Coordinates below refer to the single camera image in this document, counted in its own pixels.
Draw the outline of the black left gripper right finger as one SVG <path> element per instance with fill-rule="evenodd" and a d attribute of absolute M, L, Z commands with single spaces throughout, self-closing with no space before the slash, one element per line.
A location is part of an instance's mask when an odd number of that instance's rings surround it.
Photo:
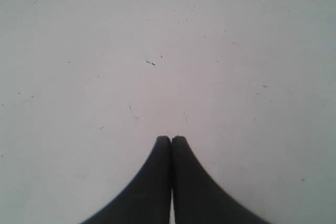
<path fill-rule="evenodd" d="M 183 136 L 172 139 L 176 223 L 267 223 L 210 177 Z"/>

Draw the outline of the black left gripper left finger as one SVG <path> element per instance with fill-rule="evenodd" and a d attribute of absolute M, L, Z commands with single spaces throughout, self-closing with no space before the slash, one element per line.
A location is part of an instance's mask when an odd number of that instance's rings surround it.
<path fill-rule="evenodd" d="M 159 136 L 125 189 L 83 223 L 169 223 L 171 164 L 171 141 L 167 136 Z"/>

